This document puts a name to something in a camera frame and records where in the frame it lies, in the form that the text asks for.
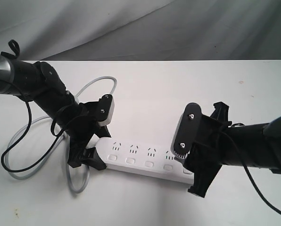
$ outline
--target gray cloth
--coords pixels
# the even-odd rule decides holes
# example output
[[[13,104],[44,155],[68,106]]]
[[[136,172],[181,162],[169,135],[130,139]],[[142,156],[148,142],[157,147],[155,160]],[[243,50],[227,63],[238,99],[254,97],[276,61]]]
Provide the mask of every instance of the gray cloth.
[[[37,13],[12,14],[29,26],[5,22],[0,51],[16,39],[29,60],[281,59],[281,0],[59,0]]]

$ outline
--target table surface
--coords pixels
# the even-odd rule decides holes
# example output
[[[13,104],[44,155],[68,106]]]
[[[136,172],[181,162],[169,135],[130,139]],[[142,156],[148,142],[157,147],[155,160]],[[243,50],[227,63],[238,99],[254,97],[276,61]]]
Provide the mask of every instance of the table surface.
[[[74,94],[97,77],[118,79],[109,125],[114,138],[169,147],[190,102],[209,115],[213,103],[223,101],[234,123],[270,122],[281,116],[281,61],[50,63]],[[97,101],[111,88],[112,81],[99,81],[79,99]],[[45,115],[35,103],[31,108],[33,119]],[[25,104],[0,95],[0,156],[26,123]],[[50,121],[32,127],[11,151],[12,168],[34,163],[53,139]],[[91,170],[86,190],[73,196],[64,175],[64,148],[62,143],[26,181],[12,179],[0,164],[0,225],[281,226],[281,216],[259,198],[241,167],[222,167],[204,199],[187,193],[180,183],[113,170]],[[281,209],[281,176],[267,169],[250,171],[265,197]],[[82,172],[72,171],[75,184]]]

